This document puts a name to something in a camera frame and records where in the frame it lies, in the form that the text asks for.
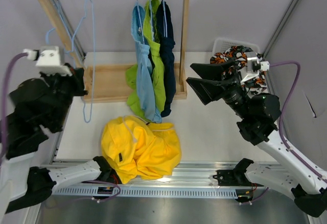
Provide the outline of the orange camouflage shorts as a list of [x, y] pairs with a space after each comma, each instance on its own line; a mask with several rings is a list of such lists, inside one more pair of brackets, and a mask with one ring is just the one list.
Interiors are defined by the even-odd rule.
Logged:
[[[240, 70], [247, 66], [247, 54], [253, 52], [253, 49], [243, 45], [234, 45], [225, 50], [222, 53], [215, 53], [210, 58], [210, 64], [221, 64], [229, 60], [236, 60], [236, 65], [231, 67], [228, 71], [229, 74], [235, 69]], [[250, 96], [258, 95], [267, 90], [267, 84], [265, 80], [265, 71], [260, 71], [256, 78], [246, 81], [242, 87], [250, 92]]]

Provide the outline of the yellow shorts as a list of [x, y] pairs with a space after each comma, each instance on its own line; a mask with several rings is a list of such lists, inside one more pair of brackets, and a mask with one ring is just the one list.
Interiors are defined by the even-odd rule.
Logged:
[[169, 176], [182, 157], [172, 123], [147, 123], [132, 115], [112, 119], [104, 126], [101, 152], [122, 184], [136, 177], [157, 180]]

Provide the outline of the blue hanger of camouflage shorts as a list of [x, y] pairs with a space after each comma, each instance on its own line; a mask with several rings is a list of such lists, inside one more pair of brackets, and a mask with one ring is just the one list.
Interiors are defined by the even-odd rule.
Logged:
[[80, 24], [78, 24], [77, 29], [74, 30], [67, 18], [60, 0], [50, 0], [50, 2], [53, 4], [55, 11], [64, 26], [64, 32], [68, 35], [68, 46], [64, 44], [64, 53], [74, 59], [74, 66], [77, 66], [78, 61], [79, 63], [84, 64], [85, 53], [83, 52], [81, 44], [77, 38], [77, 31], [79, 30]]

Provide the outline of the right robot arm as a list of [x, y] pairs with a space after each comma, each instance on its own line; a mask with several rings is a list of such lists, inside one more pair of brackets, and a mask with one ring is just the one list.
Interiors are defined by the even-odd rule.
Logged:
[[245, 83], [268, 71], [270, 64], [250, 58], [238, 68], [232, 59], [220, 64], [191, 64], [196, 78], [187, 78], [203, 104], [224, 100], [240, 117], [237, 122], [244, 140], [268, 153], [286, 173], [262, 167], [250, 159], [242, 159], [230, 171], [217, 171], [215, 179], [224, 186], [258, 184], [288, 198], [305, 214], [319, 217], [326, 210], [326, 171], [302, 154], [284, 136], [283, 111], [276, 95], [260, 93], [249, 96]]

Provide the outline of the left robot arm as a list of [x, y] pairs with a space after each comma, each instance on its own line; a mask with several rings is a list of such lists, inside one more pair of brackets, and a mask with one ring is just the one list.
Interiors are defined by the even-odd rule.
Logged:
[[61, 132], [75, 96], [84, 96], [84, 70], [64, 64], [68, 74], [24, 81], [10, 93], [13, 113], [1, 121], [1, 214], [37, 205], [55, 191], [81, 182], [109, 182], [112, 168], [102, 156], [72, 167], [47, 169], [32, 166], [39, 145], [48, 139], [44, 130]]

